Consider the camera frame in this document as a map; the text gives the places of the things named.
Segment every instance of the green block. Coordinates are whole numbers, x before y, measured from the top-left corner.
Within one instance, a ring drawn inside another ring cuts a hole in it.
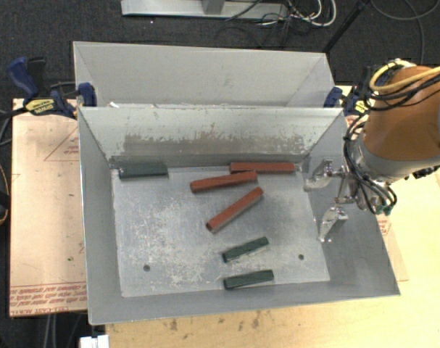
[[[259,270],[258,272],[225,278],[223,284],[225,285],[225,289],[231,290],[238,287],[255,285],[256,283],[272,281],[274,279],[275,276],[272,270]]]
[[[268,241],[268,239],[263,236],[259,239],[247,242],[246,244],[236,246],[226,252],[223,252],[223,260],[225,261],[225,263],[230,262],[231,260],[237,259],[242,255],[256,252],[258,249],[267,246],[269,243],[270,242]]]

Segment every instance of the table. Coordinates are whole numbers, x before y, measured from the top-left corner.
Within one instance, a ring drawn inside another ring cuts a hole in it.
[[[79,192],[79,166],[72,153],[77,150],[73,133],[73,120],[63,117],[20,115],[14,119],[14,148],[26,148],[31,158],[42,163],[26,165],[14,153],[13,202],[18,202],[19,194],[22,198],[41,195],[37,185],[19,191],[23,174],[36,176],[43,187],[46,177],[55,182],[55,190],[46,196],[58,206],[47,214],[30,204],[30,217],[21,219],[12,211],[11,255],[17,255],[11,256],[11,299],[17,303],[11,308],[12,317],[85,308],[80,210],[66,207],[70,202],[64,202],[58,191],[59,187],[72,189],[66,191],[67,198],[80,203],[75,195]],[[52,160],[62,164],[49,164]],[[61,166],[75,167],[71,173],[54,170]],[[72,174],[74,180],[65,179],[66,174]],[[57,184],[62,179],[68,184]],[[398,243],[401,250],[391,256],[401,256],[402,262],[394,269],[397,279],[407,280],[399,282],[400,297],[112,324],[105,326],[111,347],[440,347],[440,170],[418,180],[396,182],[393,188],[399,203],[391,214],[391,227],[388,222],[383,229],[387,248],[395,249]],[[62,220],[51,222],[51,214]],[[48,226],[43,231],[44,222]],[[25,246],[19,247],[26,243],[20,240],[25,233],[30,234],[26,247],[30,254],[21,253]],[[26,283],[12,283],[12,278]],[[37,287],[46,283],[47,287]],[[13,294],[12,287],[19,285],[24,286],[23,292]],[[58,290],[64,285],[79,287]]]

